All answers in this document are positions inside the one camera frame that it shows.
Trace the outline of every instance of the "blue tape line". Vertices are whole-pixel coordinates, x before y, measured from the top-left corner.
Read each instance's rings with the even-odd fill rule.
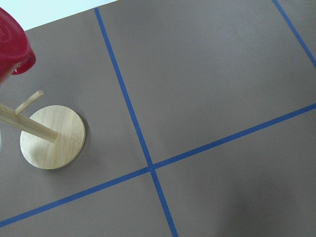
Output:
[[[33,209],[33,210],[24,212],[24,213],[22,213],[22,214],[19,214],[19,215],[17,215],[17,216],[11,217],[11,218],[9,218],[9,219],[3,220],[3,221],[0,222],[0,228],[1,228],[1,227],[4,227],[4,226],[7,226],[7,225],[10,225],[10,224],[12,224],[12,223],[21,221],[21,220],[26,219],[26,218],[28,218],[28,217],[37,215],[37,214],[39,214],[39,213],[48,211],[48,210],[53,209],[53,208],[55,208],[55,207],[64,205],[64,204],[66,204],[66,203],[69,203],[69,202],[71,202],[71,201],[77,200],[77,199],[82,198],[82,197],[84,197],[84,196],[87,196],[87,195],[96,193],[96,192],[98,192],[98,191],[101,191],[101,190],[106,189],[106,188],[108,188],[108,187],[111,187],[111,186],[113,186],[113,185],[122,183],[122,182],[124,182],[124,181],[129,180],[129,179],[132,179],[132,178],[135,178],[135,177],[140,176],[140,175],[142,175],[142,174],[145,174],[145,173],[147,173],[147,172],[149,172],[149,171],[150,171],[150,169],[149,169],[148,167],[139,169],[139,170],[137,170],[137,171],[131,172],[131,173],[126,174],[126,175],[123,175],[123,176],[121,176],[121,177],[119,177],[119,178],[113,179],[113,180],[111,180],[111,181],[105,182],[105,183],[100,184],[100,185],[97,185],[97,186],[94,186],[94,187],[92,187],[92,188],[86,189],[86,190],[81,191],[81,192],[79,192],[79,193],[70,195],[70,196],[68,196],[68,197],[65,197],[65,198],[62,198],[62,199],[60,199],[60,200],[51,202],[51,203],[46,204],[46,205],[44,205],[44,206],[35,208],[35,209]]]
[[[143,153],[145,155],[146,162],[147,162],[148,166],[150,166],[150,165],[153,164],[153,162],[151,160],[151,157],[150,157],[150,154],[149,154],[149,151],[148,151],[148,148],[147,148],[147,145],[146,145],[146,142],[145,142],[142,130],[140,129],[140,126],[139,126],[139,123],[138,123],[135,111],[134,111],[133,106],[132,106],[132,102],[129,99],[129,96],[128,96],[128,93],[127,93],[127,89],[125,87],[122,75],[120,73],[117,60],[116,60],[116,58],[114,56],[114,53],[113,53],[113,50],[112,50],[112,46],[110,44],[110,40],[109,40],[108,34],[107,34],[106,30],[105,30],[105,26],[104,26],[102,17],[100,15],[100,12],[99,12],[98,8],[95,8],[94,11],[95,11],[95,14],[96,14],[96,17],[97,17],[97,20],[98,20],[98,23],[99,23],[99,26],[100,26],[100,29],[101,29],[101,33],[102,33],[105,45],[106,45],[106,47],[108,49],[109,56],[110,56],[110,59],[111,59],[112,64],[113,64],[115,74],[117,75],[118,82],[119,82],[120,88],[122,90],[125,103],[127,105],[129,114],[130,114],[131,119],[133,121],[135,130],[136,130],[136,133],[137,133],[137,136],[138,136],[138,140],[140,142],[140,145],[142,147]]]
[[[312,64],[314,65],[314,67],[316,68],[316,59],[314,58],[313,54],[311,53],[311,51],[308,49],[307,45],[305,44],[305,42],[303,41],[302,37],[300,36],[300,34],[298,33],[298,31],[296,30],[296,28],[294,27],[293,23],[291,22],[291,20],[288,18],[288,16],[286,15],[285,11],[283,10],[283,8],[281,7],[281,5],[278,3],[277,0],[272,0],[272,2],[275,4],[275,6],[277,7],[278,11],[281,13],[281,15],[283,16],[284,20],[286,21],[286,23],[288,24],[289,28],[292,30],[293,34],[295,35],[296,39],[298,40],[298,42],[300,43],[300,45],[302,46],[302,48],[304,49],[305,53],[307,54],[307,56],[309,57],[310,61],[312,62]]]
[[[134,111],[132,103],[130,101],[130,98],[129,98],[129,95],[128,95],[128,92],[127,92],[127,89],[126,89],[126,86],[125,86],[125,83],[124,83],[124,80],[123,80],[123,77],[122,77],[122,75],[120,73],[119,65],[118,65],[117,60],[115,58],[114,52],[112,50],[112,46],[111,46],[108,34],[106,32],[106,29],[105,29],[105,26],[104,26],[104,23],[103,23],[100,11],[99,11],[98,8],[95,8],[94,11],[95,11],[95,14],[96,14],[96,17],[97,17],[97,20],[98,20],[98,23],[99,23],[99,26],[100,26],[100,29],[101,29],[101,33],[102,33],[105,45],[106,45],[106,47],[108,49],[110,59],[111,59],[112,64],[113,64],[114,71],[115,71],[115,73],[117,75],[118,82],[119,82],[120,88],[121,88],[123,96],[124,96],[124,100],[126,102],[129,114],[130,114],[131,119],[133,121],[135,130],[136,130],[136,133],[137,133],[137,136],[138,136],[138,140],[139,140],[140,145],[142,147],[142,150],[143,150],[143,153],[144,153],[147,165],[148,165],[148,167],[150,169],[150,173],[151,173],[151,176],[152,176],[152,179],[153,179],[153,182],[154,182],[154,185],[155,185],[155,188],[156,188],[156,191],[157,191],[157,194],[158,194],[161,206],[163,208],[165,217],[167,219],[167,222],[168,222],[171,234],[172,234],[173,237],[177,237],[178,233],[177,233],[176,227],[174,225],[174,222],[173,222],[171,213],[169,211],[169,207],[168,207],[167,201],[166,201],[166,199],[164,197],[164,194],[163,194],[163,191],[162,191],[159,179],[157,177],[156,171],[153,169],[153,161],[152,161],[151,156],[149,154],[148,147],[147,147],[146,142],[145,142],[145,138],[143,136],[143,133],[142,133],[142,130],[141,130],[140,125],[138,123],[135,111]]]
[[[158,162],[156,164],[154,164],[154,169],[158,169],[158,168],[161,168],[161,167],[164,167],[166,165],[169,165],[169,164],[172,164],[174,162],[177,162],[179,160],[182,160],[182,159],[185,159],[185,158],[188,158],[188,157],[191,157],[193,155],[196,155],[198,153],[201,153],[201,152],[204,152],[206,150],[209,150],[209,149],[212,149],[214,147],[217,147],[217,146],[220,146],[220,145],[223,145],[225,143],[228,143],[230,141],[233,141],[235,139],[238,139],[240,137],[243,137],[243,136],[246,136],[246,135],[249,135],[251,133],[254,133],[256,131],[259,131],[259,130],[262,130],[264,128],[267,128],[267,127],[270,127],[272,125],[275,125],[277,123],[280,123],[280,122],[283,122],[285,120],[288,120],[288,119],[291,119],[295,116],[298,116],[298,115],[301,115],[301,114],[304,114],[306,112],[309,112],[311,110],[314,110],[316,109],[316,103],[315,104],[312,104],[312,105],[309,105],[309,106],[306,106],[302,109],[299,109],[299,110],[296,110],[294,112],[291,112],[289,114],[286,114],[286,115],[283,115],[283,116],[280,116],[278,118],[275,118],[273,120],[270,120],[270,121],[267,121],[267,122],[264,122],[262,124],[259,124],[257,126],[254,126],[254,127],[251,127],[251,128],[248,128],[244,131],[241,131],[241,132],[238,132],[238,133],[235,133],[233,135],[230,135],[228,137],[224,137],[222,139],[219,139],[215,142],[211,142],[209,144],[206,144],[204,146],[201,146],[201,147],[198,147],[198,148],[195,148],[193,150],[190,150],[188,152],[184,152],[180,155],[177,155],[175,157],[172,157],[172,158],[169,158],[169,159],[166,159],[166,160],[163,160],[161,162]]]

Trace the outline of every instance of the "wooden peg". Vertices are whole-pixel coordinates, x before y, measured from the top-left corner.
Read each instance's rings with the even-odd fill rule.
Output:
[[[18,115],[19,113],[21,113],[23,110],[25,110],[30,104],[32,104],[34,101],[36,101],[37,99],[39,99],[42,95],[44,94],[44,92],[42,92],[41,90],[38,90],[37,92],[35,92],[32,96],[30,96],[26,101],[24,101],[18,108],[15,109],[14,113],[15,115]]]

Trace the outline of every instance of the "gray floor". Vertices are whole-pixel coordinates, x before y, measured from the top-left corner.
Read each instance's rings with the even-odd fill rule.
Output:
[[[316,2],[279,3],[316,55]],[[99,11],[153,164],[315,108],[315,67],[271,0],[120,0]],[[69,165],[40,170],[20,132],[0,124],[1,236],[316,235],[314,109],[154,170],[94,10],[27,35],[37,62],[2,85],[0,101],[15,108],[41,89],[23,113],[70,107],[87,137]]]

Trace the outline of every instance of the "bamboo stand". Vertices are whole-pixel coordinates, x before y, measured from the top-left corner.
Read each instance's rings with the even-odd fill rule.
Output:
[[[48,106],[30,118],[20,113],[43,95],[36,92],[15,111],[0,104],[0,120],[22,130],[20,147],[25,159],[41,169],[57,169],[70,163],[85,140],[84,124],[73,110]]]

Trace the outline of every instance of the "red object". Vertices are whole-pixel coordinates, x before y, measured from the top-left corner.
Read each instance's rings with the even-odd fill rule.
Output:
[[[11,74],[21,74],[36,61],[19,23],[0,7],[0,85]]]

